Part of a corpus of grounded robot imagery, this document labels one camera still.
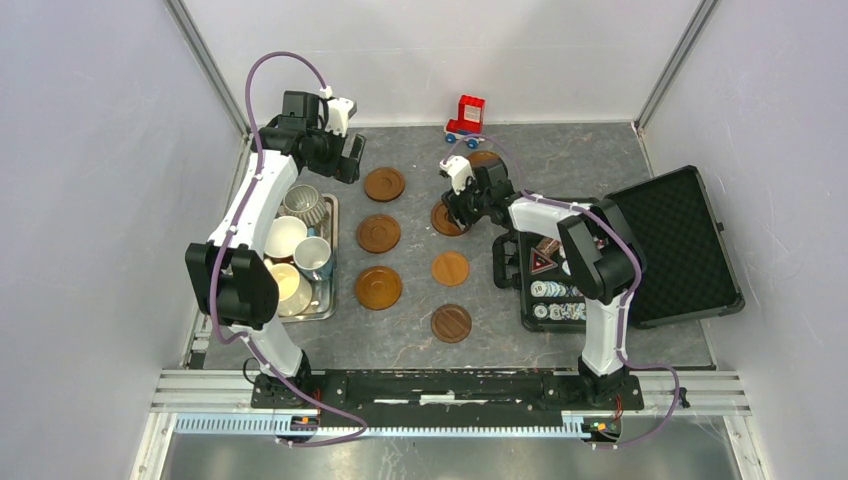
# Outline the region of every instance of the metal corner post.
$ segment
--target metal corner post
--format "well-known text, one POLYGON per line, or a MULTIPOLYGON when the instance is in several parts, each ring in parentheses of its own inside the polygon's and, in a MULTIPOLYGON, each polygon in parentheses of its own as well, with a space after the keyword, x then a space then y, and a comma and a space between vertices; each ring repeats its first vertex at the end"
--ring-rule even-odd
POLYGON ((215 90, 215 95, 221 100, 221 104, 224 106, 227 116, 230 117, 230 121, 233 122, 233 126, 243 135, 246 135, 248 132, 247 119, 242 113, 235 97, 233 97, 233 92, 227 86, 224 76, 218 69, 218 65, 215 64, 215 60, 212 58, 206 42, 203 41, 197 25, 195 25, 194 20, 191 18, 185 2, 183 0, 165 0, 165 6, 171 12, 174 22, 176 22, 186 39, 186 43, 191 48, 194 58, 197 59, 197 63, 212 85, 212 89, 215 90))
POLYGON ((680 67, 683 66, 683 63, 689 57, 695 41, 703 31, 704 26, 712 16, 718 3, 719 0, 701 0, 701 3, 698 4, 695 13, 692 15, 692 19, 689 20, 689 24, 686 26, 686 30, 683 31, 683 36, 680 37, 680 41, 671 54, 671 58, 668 59, 668 63, 663 69, 662 74, 660 74, 656 85, 654 85, 654 89, 651 90, 648 101, 645 102, 645 106, 642 107, 642 111, 639 112, 639 116, 633 122, 633 126, 637 132, 641 132, 648 122, 651 121, 651 117, 653 117, 657 107, 669 87, 671 87, 672 82, 674 82, 674 78, 680 71, 680 67))

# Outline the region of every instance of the silver tray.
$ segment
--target silver tray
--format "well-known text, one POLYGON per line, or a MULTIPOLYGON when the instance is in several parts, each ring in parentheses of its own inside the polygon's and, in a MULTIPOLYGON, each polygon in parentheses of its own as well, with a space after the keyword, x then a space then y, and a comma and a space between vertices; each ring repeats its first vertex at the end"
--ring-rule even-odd
POLYGON ((336 313, 339 292, 339 199, 335 195, 325 193, 327 216, 318 225, 318 234, 330 242, 333 250, 333 275, 323 282, 312 282, 312 301, 300 315, 279 317, 283 323, 308 322, 324 320, 336 313))

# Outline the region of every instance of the red triangle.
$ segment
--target red triangle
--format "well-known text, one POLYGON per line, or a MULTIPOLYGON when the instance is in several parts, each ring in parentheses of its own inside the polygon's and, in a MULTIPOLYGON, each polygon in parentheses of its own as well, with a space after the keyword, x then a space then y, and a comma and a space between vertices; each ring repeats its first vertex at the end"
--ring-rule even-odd
POLYGON ((554 268, 556 268, 556 262, 550 257, 535 248, 530 249, 530 275, 547 272, 554 268))

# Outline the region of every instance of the blue mug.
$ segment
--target blue mug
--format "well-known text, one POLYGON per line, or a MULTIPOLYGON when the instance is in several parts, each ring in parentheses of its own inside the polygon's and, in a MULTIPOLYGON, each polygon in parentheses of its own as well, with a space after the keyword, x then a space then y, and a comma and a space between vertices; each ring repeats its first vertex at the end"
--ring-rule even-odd
POLYGON ((333 274, 333 250, 321 237, 307 237, 294 249, 294 264, 313 282, 329 280, 333 274))

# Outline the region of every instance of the floor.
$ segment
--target floor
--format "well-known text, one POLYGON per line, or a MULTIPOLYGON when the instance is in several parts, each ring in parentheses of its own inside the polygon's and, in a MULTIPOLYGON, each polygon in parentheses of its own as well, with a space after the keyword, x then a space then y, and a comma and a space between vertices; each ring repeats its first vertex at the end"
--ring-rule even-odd
MULTIPOLYGON (((628 417, 624 436, 642 434, 655 422, 628 417)), ((674 418, 661 435, 615 452, 592 452, 564 438, 366 438, 292 451, 269 437, 175 435, 162 478, 278 478, 284 472, 302 480, 741 478, 724 421, 708 417, 674 418)))
MULTIPOLYGON (((576 366, 582 334, 528 332, 519 322, 518 292, 500 290, 492 283, 491 244, 503 233, 500 227, 483 219, 465 235, 445 237, 430 226, 430 210, 449 187, 438 175, 437 163, 448 150, 441 128, 374 128, 358 133, 368 140, 363 178, 374 168, 391 166, 404 174, 406 190, 392 202, 377 203, 365 196, 361 182, 344 185, 312 173, 301 176, 302 183, 332 193, 341 202, 338 310, 326 320, 287 326, 312 367, 576 366), (394 216, 402 229, 397 246, 380 255, 363 251, 355 239, 359 222, 375 213, 394 216), (462 253, 471 264, 471 275, 460 286, 444 287, 430 275, 432 259, 446 250, 462 253), (383 311, 365 309, 353 293, 356 276, 374 265, 393 268, 403 280, 400 300, 383 311), (462 305, 472 316, 471 333, 460 343, 442 343, 430 331, 430 315, 445 303, 462 305)), ((486 133, 517 156, 527 182, 521 187, 545 195, 602 197, 650 175, 628 124, 502 125, 486 127, 486 133)), ((698 322, 630 329, 627 352, 636 362, 712 363, 698 322)), ((225 348, 213 341, 204 368, 240 368, 248 355, 240 342, 225 348)))

